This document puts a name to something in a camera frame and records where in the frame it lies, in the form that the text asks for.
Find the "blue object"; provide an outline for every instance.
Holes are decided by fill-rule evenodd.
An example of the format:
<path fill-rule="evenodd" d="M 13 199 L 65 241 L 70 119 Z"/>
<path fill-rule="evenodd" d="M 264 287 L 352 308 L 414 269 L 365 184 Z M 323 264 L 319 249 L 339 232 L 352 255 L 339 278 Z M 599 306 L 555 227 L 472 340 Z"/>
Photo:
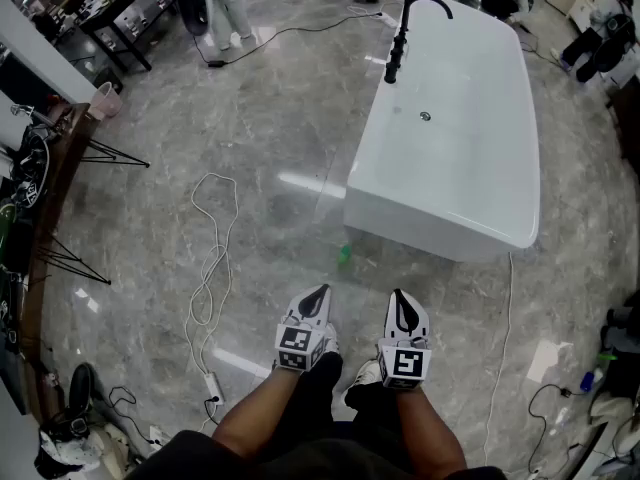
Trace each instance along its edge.
<path fill-rule="evenodd" d="M 594 378 L 595 378 L 595 375 L 593 374 L 593 372 L 585 373 L 584 377 L 582 378 L 582 382 L 580 383 L 580 390 L 584 391 L 585 393 L 588 393 L 589 391 L 591 391 L 591 388 L 593 387 Z"/>

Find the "bathtub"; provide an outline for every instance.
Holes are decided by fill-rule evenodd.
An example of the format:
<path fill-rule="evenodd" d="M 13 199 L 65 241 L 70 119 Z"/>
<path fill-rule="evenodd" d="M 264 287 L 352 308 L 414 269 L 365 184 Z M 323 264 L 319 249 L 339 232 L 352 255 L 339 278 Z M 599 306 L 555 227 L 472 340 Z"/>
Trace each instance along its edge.
<path fill-rule="evenodd" d="M 540 166 L 515 32 L 444 0 L 411 7 L 395 84 L 380 80 L 347 181 L 344 222 L 455 261 L 525 249 Z"/>

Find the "faucet spout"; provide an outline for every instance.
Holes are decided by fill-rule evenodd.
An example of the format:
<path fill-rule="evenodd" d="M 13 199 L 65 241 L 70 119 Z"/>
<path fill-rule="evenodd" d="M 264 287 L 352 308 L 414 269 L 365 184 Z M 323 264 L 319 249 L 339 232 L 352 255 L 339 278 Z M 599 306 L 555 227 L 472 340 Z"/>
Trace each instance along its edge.
<path fill-rule="evenodd" d="M 384 74 L 384 81 L 388 84 L 394 84 L 396 82 L 396 73 L 400 68 L 400 60 L 404 54 L 404 45 L 407 42 L 406 35 L 409 28 L 409 8 L 414 2 L 418 0 L 404 0 L 404 6 L 402 8 L 402 20 L 400 22 L 400 30 L 398 35 L 393 39 L 393 49 L 391 50 L 391 60 L 387 62 L 386 71 Z M 447 4 L 442 0 L 431 0 L 432 2 L 440 5 L 444 12 L 447 13 L 447 18 L 453 19 L 453 13 Z"/>

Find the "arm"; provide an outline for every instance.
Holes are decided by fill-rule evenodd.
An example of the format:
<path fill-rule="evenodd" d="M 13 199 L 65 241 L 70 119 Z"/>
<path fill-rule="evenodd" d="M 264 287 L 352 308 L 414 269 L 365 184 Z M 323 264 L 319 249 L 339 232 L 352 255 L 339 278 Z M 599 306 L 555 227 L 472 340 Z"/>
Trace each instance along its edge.
<path fill-rule="evenodd" d="M 397 403 L 404 442 L 420 478 L 443 480 L 467 469 L 460 443 L 422 389 L 398 393 Z"/>
<path fill-rule="evenodd" d="M 251 459 L 271 439 L 300 372 L 276 368 L 256 390 L 231 409 L 211 436 L 240 457 Z"/>

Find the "marble floor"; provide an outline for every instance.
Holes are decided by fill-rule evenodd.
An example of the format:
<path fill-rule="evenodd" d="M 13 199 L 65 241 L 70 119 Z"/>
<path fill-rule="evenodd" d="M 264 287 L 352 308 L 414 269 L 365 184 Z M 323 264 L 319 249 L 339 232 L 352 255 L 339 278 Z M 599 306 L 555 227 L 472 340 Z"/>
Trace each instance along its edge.
<path fill-rule="evenodd" d="M 258 41 L 287 26 L 332 24 L 350 15 L 351 3 L 247 2 Z M 397 15 L 399 6 L 385 11 Z M 574 35 L 544 3 L 526 23 L 546 55 Z M 125 79 L 122 110 L 96 136 L 151 167 L 83 164 L 65 203 L 60 239 L 113 284 L 59 271 L 47 280 L 43 339 L 53 345 L 50 360 L 63 386 L 79 362 L 89 361 L 105 387 L 126 385 L 135 393 L 129 414 L 143 431 L 151 423 L 169 434 L 200 427 L 208 391 L 183 323 L 212 227 L 190 194 L 215 171 L 237 181 L 240 203 L 230 243 L 233 288 L 204 353 L 227 400 L 218 415 L 270 368 L 276 323 L 298 292 L 325 282 L 333 287 L 332 319 L 345 360 L 340 392 L 374 356 L 387 297 L 400 287 L 431 316 L 425 391 L 469 464 L 483 462 L 507 328 L 508 258 L 453 263 L 377 237 L 353 238 L 342 226 L 341 193 L 393 32 L 370 18 L 322 33 L 288 32 L 260 53 L 212 70 L 180 21 L 170 23 L 149 53 L 153 70 Z M 540 386 L 528 377 L 536 348 L 559 349 L 543 381 L 577 389 L 592 366 L 607 308 L 636 287 L 638 257 L 636 179 L 620 160 L 598 80 L 581 86 L 550 63 L 525 58 L 540 135 L 540 233 L 533 247 L 513 255 L 513 330 L 488 442 L 489 462 L 511 478 L 526 477 L 540 432 L 527 414 Z M 207 182 L 198 201 L 225 230 L 234 214 L 229 186 Z M 352 257 L 339 264 L 350 239 Z M 222 270 L 212 286 L 219 300 Z M 203 337 L 200 331 L 196 343 Z M 584 438 L 588 403 L 540 397 L 536 409 L 551 422 L 568 409 L 552 423 L 555 435 L 538 456 L 543 474 L 562 466 L 566 448 Z M 339 404 L 335 414 L 352 416 Z M 129 422 L 123 425 L 146 452 Z"/>

